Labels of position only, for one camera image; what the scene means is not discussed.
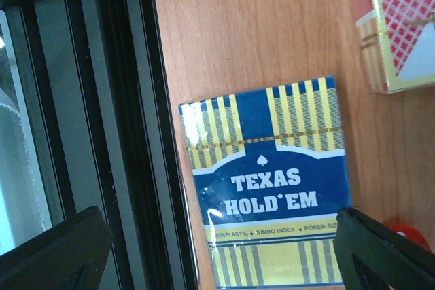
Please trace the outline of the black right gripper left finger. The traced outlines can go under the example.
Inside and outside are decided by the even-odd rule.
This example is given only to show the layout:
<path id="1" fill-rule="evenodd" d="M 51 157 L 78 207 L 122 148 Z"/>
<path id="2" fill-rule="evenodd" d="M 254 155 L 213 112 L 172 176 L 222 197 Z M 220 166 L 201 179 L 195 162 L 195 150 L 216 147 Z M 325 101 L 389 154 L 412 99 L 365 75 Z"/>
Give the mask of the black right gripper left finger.
<path id="1" fill-rule="evenodd" d="M 96 206 L 1 256 L 2 289 L 98 289 L 112 234 Z"/>

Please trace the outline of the blue texas holdem card deck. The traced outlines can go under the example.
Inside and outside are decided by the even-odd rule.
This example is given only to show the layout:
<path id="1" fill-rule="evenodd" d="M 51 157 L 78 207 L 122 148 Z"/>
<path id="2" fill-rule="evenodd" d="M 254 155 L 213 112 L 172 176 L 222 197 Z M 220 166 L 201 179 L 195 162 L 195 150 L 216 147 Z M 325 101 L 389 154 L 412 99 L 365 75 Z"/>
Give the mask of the blue texas holdem card deck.
<path id="1" fill-rule="evenodd" d="M 218 289 L 340 286 L 351 206 L 333 76 L 183 103 L 181 127 Z"/>

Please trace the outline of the red playing card deck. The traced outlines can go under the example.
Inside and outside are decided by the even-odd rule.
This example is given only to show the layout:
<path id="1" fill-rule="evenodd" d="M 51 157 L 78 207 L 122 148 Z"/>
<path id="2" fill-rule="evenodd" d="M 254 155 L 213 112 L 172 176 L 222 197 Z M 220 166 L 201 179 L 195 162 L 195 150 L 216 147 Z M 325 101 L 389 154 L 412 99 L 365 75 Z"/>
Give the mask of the red playing card deck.
<path id="1" fill-rule="evenodd" d="M 351 0 L 373 91 L 434 83 L 434 0 Z"/>

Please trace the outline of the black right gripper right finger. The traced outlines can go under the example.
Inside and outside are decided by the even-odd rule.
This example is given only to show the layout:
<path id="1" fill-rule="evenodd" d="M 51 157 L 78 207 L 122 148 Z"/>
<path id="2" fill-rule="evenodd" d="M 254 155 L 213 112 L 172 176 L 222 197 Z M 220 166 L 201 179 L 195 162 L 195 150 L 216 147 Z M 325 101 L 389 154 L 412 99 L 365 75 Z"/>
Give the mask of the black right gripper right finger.
<path id="1" fill-rule="evenodd" d="M 434 253 L 372 219 L 343 207 L 334 252 L 346 289 L 433 289 Z"/>

